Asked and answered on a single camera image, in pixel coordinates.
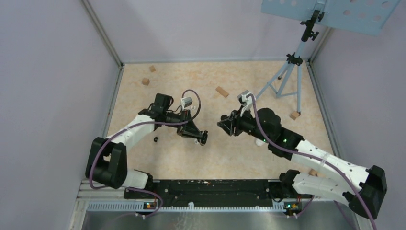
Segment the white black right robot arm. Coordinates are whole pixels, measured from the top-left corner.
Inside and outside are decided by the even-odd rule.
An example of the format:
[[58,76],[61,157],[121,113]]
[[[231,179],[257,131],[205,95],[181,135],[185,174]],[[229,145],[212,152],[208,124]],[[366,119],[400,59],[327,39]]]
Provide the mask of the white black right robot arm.
[[364,218],[377,219],[387,182],[384,169],[347,162],[312,144],[302,135],[281,125],[281,119],[269,108],[255,115],[249,110],[233,110],[222,115],[217,125],[229,136],[246,133],[268,144],[274,155],[303,164],[324,175],[312,176],[297,170],[280,175],[281,192],[286,197],[313,195],[338,201]]

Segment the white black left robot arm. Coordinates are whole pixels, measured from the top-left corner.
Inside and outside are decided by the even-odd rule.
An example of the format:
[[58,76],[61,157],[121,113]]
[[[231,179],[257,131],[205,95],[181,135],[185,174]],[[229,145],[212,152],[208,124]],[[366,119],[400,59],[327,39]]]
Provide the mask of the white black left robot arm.
[[140,197],[150,197],[154,190],[152,176],[146,172],[130,170],[127,152],[160,126],[174,127],[177,135],[195,139],[202,146],[208,139],[208,132],[201,131],[195,125],[188,109],[192,99],[182,98],[178,113],[170,109],[173,102],[172,96],[158,93],[154,102],[141,110],[128,125],[106,138],[95,138],[90,148],[86,178],[100,183],[101,188],[132,187]]

